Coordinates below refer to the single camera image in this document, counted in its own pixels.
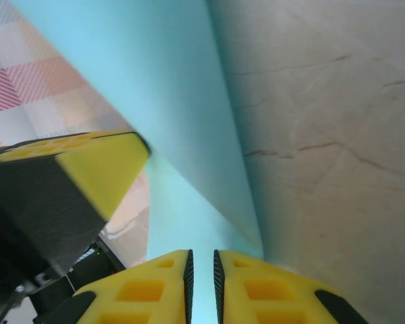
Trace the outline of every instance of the white surface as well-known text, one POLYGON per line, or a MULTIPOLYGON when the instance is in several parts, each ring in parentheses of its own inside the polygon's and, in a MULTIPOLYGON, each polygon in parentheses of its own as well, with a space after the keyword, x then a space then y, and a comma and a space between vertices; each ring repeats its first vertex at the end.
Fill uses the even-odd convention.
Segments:
POLYGON ((20 106, 0 111, 0 140, 3 145, 14 145, 37 137, 26 112, 20 106))
POLYGON ((11 309, 6 315, 5 321, 7 324, 32 324, 33 318, 37 316, 33 304, 29 297, 25 297, 21 303, 21 307, 11 309))
POLYGON ((405 323, 405 1, 210 1, 267 258, 405 323))

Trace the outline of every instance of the light blue paper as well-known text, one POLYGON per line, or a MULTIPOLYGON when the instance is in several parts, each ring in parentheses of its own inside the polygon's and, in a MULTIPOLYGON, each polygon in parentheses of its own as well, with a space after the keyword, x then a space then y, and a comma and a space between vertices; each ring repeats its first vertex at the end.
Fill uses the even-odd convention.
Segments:
POLYGON ((193 317, 215 323, 196 307, 214 310, 208 256, 261 257, 262 244, 206 3, 11 2, 153 148, 149 256, 192 248, 196 267, 210 262, 196 273, 193 317))

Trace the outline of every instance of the checkered cloth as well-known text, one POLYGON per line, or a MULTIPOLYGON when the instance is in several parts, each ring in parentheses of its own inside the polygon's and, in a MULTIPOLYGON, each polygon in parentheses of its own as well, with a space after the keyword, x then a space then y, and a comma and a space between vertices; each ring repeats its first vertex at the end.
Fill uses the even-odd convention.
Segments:
MULTIPOLYGON (((0 0, 0 146, 23 140, 130 129, 128 123, 18 13, 0 0)), ((103 230, 121 260, 145 260, 149 187, 142 174, 103 230)))

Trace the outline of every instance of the brown crack line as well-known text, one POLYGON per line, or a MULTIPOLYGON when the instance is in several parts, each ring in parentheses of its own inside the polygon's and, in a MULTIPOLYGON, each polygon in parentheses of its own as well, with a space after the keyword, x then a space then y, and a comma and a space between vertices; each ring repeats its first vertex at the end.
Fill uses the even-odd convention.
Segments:
POLYGON ((244 108, 258 107, 261 103, 264 103, 265 101, 267 101, 267 98, 264 98, 263 100, 260 100, 258 103, 251 103, 251 104, 248 104, 248 105, 243 105, 243 106, 237 107, 237 108, 234 109, 234 111, 241 110, 241 109, 244 109, 244 108))
POLYGON ((384 84, 384 85, 382 86, 382 88, 386 88, 386 87, 388 87, 388 86, 400 86, 400 85, 402 85, 402 84, 405 84, 405 80, 395 81, 395 82, 390 82, 390 83, 384 84))
POLYGON ((266 151, 266 150, 256 150, 256 151, 252 151, 249 153, 246 153, 244 156, 245 157, 251 157, 251 156, 258 156, 258 157, 266 157, 269 155, 278 155, 279 152, 273 152, 273 151, 266 151))
MULTIPOLYGON (((378 162, 372 161, 370 159, 367 159, 365 157, 362 157, 361 155, 359 155, 355 150, 353 150, 352 148, 346 146, 344 143, 338 142, 338 141, 332 141, 332 142, 328 142, 325 144, 320 144, 320 145, 312 145, 312 146, 305 146, 302 147, 300 149, 297 150, 297 152, 302 152, 302 151, 307 151, 307 150, 311 150, 311 149, 320 149, 323 147, 328 147, 328 146, 332 146, 332 145, 337 145, 342 147, 343 149, 345 149, 347 152, 349 152, 353 157, 355 157, 358 161, 360 161, 361 163, 370 165, 376 169, 380 169, 382 171, 385 172, 389 172, 392 174, 396 174, 398 176, 402 176, 405 178, 405 172, 402 171, 398 171, 395 169, 391 169, 389 167, 386 167, 378 162)), ((266 150, 256 150, 250 153, 245 154, 245 157, 250 157, 250 156, 277 156, 279 155, 279 152, 275 152, 275 151, 266 151, 266 150)))
MULTIPOLYGON (((317 182, 316 181, 302 181, 304 184, 310 184, 310 185, 315 185, 317 182)), ((311 193, 310 190, 306 190, 299 185, 293 185, 289 183, 281 183, 282 186, 287 186, 289 188, 294 188, 297 190, 303 190, 306 191, 307 193, 311 193)), ((330 187, 330 188, 336 188, 336 189, 347 189, 347 190, 357 190, 357 189, 368 189, 368 190, 375 190, 375 189, 384 189, 384 190, 390 190, 390 191, 405 191, 405 187, 383 187, 383 186, 351 186, 351 185, 336 185, 336 184, 322 184, 322 186, 330 187)))
POLYGON ((351 54, 342 55, 342 56, 336 57, 335 59, 332 59, 331 61, 324 62, 324 63, 318 63, 318 64, 307 64, 307 65, 302 65, 302 66, 286 66, 286 67, 281 67, 279 69, 266 70, 266 71, 226 72, 225 74, 228 76, 251 76, 251 75, 255 75, 255 74, 278 73, 281 71, 288 71, 288 70, 294 71, 294 70, 303 70, 303 69, 310 69, 310 68, 319 68, 321 66, 331 64, 331 63, 336 63, 339 61, 344 61, 349 58, 351 58, 351 54))

